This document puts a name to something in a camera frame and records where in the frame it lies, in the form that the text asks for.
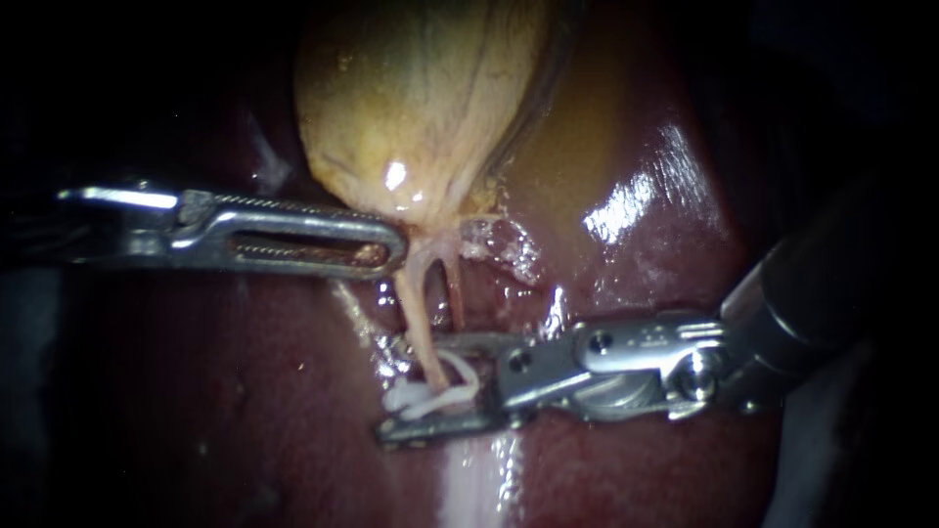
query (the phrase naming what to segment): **metal instrument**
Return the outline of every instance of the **metal instrument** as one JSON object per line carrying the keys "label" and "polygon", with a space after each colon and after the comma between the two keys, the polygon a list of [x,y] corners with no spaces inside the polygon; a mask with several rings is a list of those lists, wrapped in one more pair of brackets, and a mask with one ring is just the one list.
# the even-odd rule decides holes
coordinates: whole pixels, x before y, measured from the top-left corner
{"label": "metal instrument", "polygon": [[505,333],[460,333],[438,348],[495,362],[474,410],[416,420],[389,418],[376,429],[384,445],[519,427],[540,409],[588,421],[622,421],[649,413],[693,416],[712,401],[725,355],[724,327],[708,318],[663,314],[644,321],[577,325],[535,343]]}
{"label": "metal instrument", "polygon": [[12,214],[4,238],[19,248],[17,257],[102,269],[369,280],[389,275],[407,254],[396,228],[348,209],[165,191],[146,180],[63,189],[51,202],[40,215]]}

